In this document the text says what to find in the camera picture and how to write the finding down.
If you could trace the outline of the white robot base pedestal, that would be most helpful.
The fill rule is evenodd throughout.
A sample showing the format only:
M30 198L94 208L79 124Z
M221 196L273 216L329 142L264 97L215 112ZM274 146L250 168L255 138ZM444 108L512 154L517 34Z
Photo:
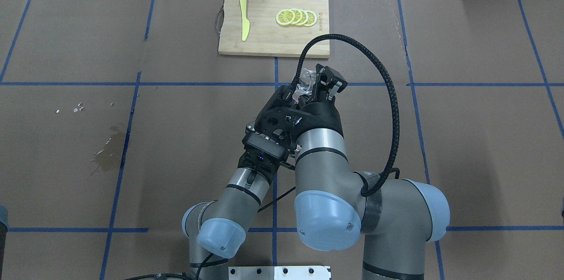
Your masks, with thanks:
M230 280L331 280L329 266L235 266L228 269Z

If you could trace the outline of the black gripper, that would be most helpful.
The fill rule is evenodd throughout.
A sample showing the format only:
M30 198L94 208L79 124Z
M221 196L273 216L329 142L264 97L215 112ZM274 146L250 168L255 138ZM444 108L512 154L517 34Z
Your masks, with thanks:
M245 134L259 134L287 148L289 156L297 157L305 149L295 136L295 125L301 121L302 113L295 109L294 91L295 87L276 89L256 119L247 125Z
M295 136L307 131L326 128L344 134L341 118L335 106L336 94L347 87L345 78L330 66L316 65L314 102L298 101L295 109L302 113L302 119L295 125Z

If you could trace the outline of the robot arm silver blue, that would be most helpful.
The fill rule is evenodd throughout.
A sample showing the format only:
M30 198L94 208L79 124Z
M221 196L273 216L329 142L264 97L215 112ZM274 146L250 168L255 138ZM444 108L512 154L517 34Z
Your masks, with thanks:
M217 200L192 206L182 218L182 230L189 238L190 280L227 280L228 261L245 242L248 230L262 210L276 203L264 198L281 167L294 156L286 127L293 117L293 85L276 89L253 122L245 128L244 151L237 167Z
M297 233L306 246L340 251L364 235L363 280L423 280L425 245L441 239L450 222L441 190L391 178L370 196L364 184L383 174L353 172L342 129L316 126L297 138Z

